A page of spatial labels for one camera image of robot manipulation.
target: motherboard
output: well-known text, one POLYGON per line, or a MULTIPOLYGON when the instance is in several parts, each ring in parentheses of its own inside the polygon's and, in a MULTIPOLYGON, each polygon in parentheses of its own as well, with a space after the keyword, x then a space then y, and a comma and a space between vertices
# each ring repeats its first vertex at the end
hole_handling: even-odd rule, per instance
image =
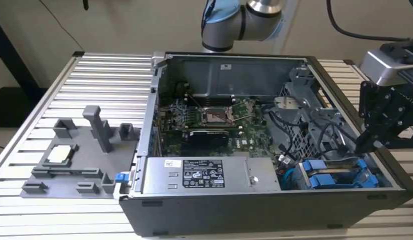
POLYGON ((208 101, 186 95, 160 108, 160 130, 164 157, 276 156, 254 98, 208 101))

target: open computer tower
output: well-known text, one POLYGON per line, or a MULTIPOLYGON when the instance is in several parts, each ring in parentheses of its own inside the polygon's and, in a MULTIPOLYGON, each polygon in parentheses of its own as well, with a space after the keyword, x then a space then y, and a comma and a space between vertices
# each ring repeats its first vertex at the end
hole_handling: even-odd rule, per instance
POLYGON ((156 58, 120 205, 143 236, 348 228, 413 198, 389 151, 354 154, 361 118, 316 58, 156 58))

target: power supply label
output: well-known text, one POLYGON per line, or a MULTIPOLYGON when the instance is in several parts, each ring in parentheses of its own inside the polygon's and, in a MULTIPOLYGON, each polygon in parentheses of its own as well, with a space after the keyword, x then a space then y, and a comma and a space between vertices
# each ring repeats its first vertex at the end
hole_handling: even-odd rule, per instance
POLYGON ((222 160, 184 160, 182 186, 185 188, 224 188, 222 160))

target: blue tab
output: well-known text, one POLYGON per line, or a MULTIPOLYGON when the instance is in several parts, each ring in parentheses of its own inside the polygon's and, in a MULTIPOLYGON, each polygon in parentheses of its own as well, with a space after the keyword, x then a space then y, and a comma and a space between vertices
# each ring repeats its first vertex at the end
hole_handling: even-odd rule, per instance
POLYGON ((117 183, 128 183, 129 182, 129 174, 117 173, 116 174, 116 182, 117 183))

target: green circuit board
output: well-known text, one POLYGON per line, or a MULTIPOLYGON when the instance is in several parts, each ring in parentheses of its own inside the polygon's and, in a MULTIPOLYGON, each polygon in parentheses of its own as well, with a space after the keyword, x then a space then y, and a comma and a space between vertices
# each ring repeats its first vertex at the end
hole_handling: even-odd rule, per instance
POLYGON ((256 100, 238 98, 229 107, 185 107, 172 105, 165 108, 168 114, 161 114, 161 122, 166 123, 161 131, 164 157, 230 157, 252 158, 276 156, 272 138, 265 126, 256 100), (181 111, 169 113, 168 109, 181 111), (184 113, 184 123, 180 124, 178 112, 184 113), (192 131, 224 131, 229 135, 228 144, 213 149, 192 149, 186 136, 192 131))

